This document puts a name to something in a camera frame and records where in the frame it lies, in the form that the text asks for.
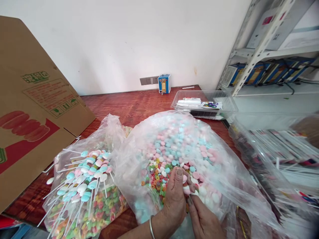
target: wrist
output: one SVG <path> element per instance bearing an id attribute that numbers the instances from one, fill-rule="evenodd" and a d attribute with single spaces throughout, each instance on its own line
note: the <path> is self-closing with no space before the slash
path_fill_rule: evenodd
<path id="1" fill-rule="evenodd" d="M 179 225 L 172 221 L 167 211 L 159 211 L 152 218 L 152 229 L 155 239 L 170 238 Z"/>

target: fingernail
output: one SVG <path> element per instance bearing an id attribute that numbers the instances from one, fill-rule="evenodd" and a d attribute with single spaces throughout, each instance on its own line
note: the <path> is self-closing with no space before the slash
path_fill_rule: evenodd
<path id="1" fill-rule="evenodd" d="M 179 168 L 177 169 L 177 175 L 182 176 L 183 175 L 183 171 Z"/>
<path id="2" fill-rule="evenodd" d="M 190 198 L 190 196 L 187 199 L 187 203 L 188 203 L 189 206 L 193 205 L 193 200 Z"/>

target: wooden table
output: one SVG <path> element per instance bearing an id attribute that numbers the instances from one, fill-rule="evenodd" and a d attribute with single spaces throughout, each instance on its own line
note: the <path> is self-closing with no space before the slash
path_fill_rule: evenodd
<path id="1" fill-rule="evenodd" d="M 147 90 L 82 96 L 81 98 L 96 115 L 96 119 L 81 134 L 81 138 L 86 138 L 94 132 L 100 126 L 101 120 L 108 114 L 119 116 L 122 125 L 134 127 L 153 114 L 172 110 L 170 106 L 178 90 L 182 90 L 182 87 L 172 88 L 167 95 L 160 95 L 158 90 Z M 200 90 L 200 87 L 195 85 L 194 88 L 188 90 Z M 221 121 L 208 119 L 203 119 L 203 121 L 209 124 L 212 130 L 240 156 L 228 135 L 227 128 Z M 45 215 L 42 198 L 50 192 L 51 186 L 46 185 L 46 181 L 51 177 L 53 177 L 53 170 L 50 170 L 48 175 L 46 173 L 39 175 L 3 214 L 31 225 L 37 225 Z M 128 209 L 102 230 L 100 238 L 117 238 L 136 226 L 135 215 L 131 209 Z"/>

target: white wall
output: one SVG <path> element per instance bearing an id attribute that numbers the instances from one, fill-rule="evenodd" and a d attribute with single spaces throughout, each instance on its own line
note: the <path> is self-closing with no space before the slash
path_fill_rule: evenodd
<path id="1" fill-rule="evenodd" d="M 172 86 L 215 89 L 251 0 L 1 0 L 80 95 Z"/>

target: clear plastic bag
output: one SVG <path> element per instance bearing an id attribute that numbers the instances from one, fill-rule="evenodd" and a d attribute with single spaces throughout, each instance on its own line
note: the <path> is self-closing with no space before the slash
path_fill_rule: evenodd
<path id="1" fill-rule="evenodd" d="M 112 172 L 110 172 L 111 166 L 108 163 L 104 164 L 106 161 L 109 162 L 112 160 L 112 151 L 119 148 L 128 132 L 128 128 L 121 126 L 118 116 L 109 114 L 101 122 L 101 126 L 88 138 L 79 140 L 68 146 L 55 157 L 54 182 L 51 192 L 55 188 L 58 188 L 47 197 L 43 205 L 45 211 L 48 212 L 45 225 L 48 231 L 52 233 L 53 238 L 59 239 L 64 236 L 66 239 L 85 239 L 93 237 L 128 208 L 128 204 L 123 195 L 114 185 Z M 89 189 L 89 185 L 95 178 L 89 179 L 89 177 L 87 177 L 80 183 L 75 180 L 79 178 L 80 175 L 76 177 L 76 169 L 72 170 L 71 168 L 77 167 L 80 164 L 68 165 L 81 160 L 86 160 L 87 162 L 87 157 L 91 157 L 90 159 L 93 157 L 92 160 L 95 161 L 92 153 L 86 158 L 81 157 L 80 153 L 84 151 L 87 153 L 94 151 L 97 152 L 97 155 L 100 154 L 99 156 L 95 156 L 96 162 L 100 156 L 104 155 L 105 157 L 101 157 L 103 160 L 102 166 L 105 167 L 105 165 L 108 164 L 109 172 L 106 171 L 108 172 L 106 173 L 108 177 L 101 171 L 100 177 L 97 178 L 97 191 L 95 189 Z M 102 166 L 96 166 L 97 172 L 99 172 Z M 75 177 L 68 180 L 66 177 L 70 172 L 75 173 Z M 104 178 L 106 178 L 103 183 L 101 175 L 104 175 Z M 64 184 L 66 182 L 69 182 L 69 184 L 66 184 L 68 189 L 60 197 L 57 196 L 57 192 L 62 190 L 61 186 L 65 186 Z M 91 195 L 90 200 L 87 202 L 82 202 L 83 197 L 81 197 L 81 200 L 79 199 L 81 195 L 78 189 L 82 184 L 87 184 L 85 193 Z M 72 188 L 76 189 L 74 195 L 71 194 Z"/>
<path id="2" fill-rule="evenodd" d="M 163 206 L 162 190 L 154 188 L 150 182 L 150 167 L 153 161 L 158 162 L 162 157 L 166 161 L 165 167 L 172 163 L 167 159 L 176 160 L 181 166 L 190 161 L 193 163 L 201 176 L 197 182 L 200 186 L 198 195 L 220 221 L 234 210 L 234 203 L 261 222 L 281 230 L 269 203 L 240 159 L 209 125 L 189 113 L 167 111 L 147 118 L 135 126 L 115 157 L 112 162 L 115 183 L 138 223 L 147 221 Z M 234 230 L 227 231 L 232 232 L 230 237 L 234 236 Z M 194 237 L 189 216 L 173 236 Z"/>

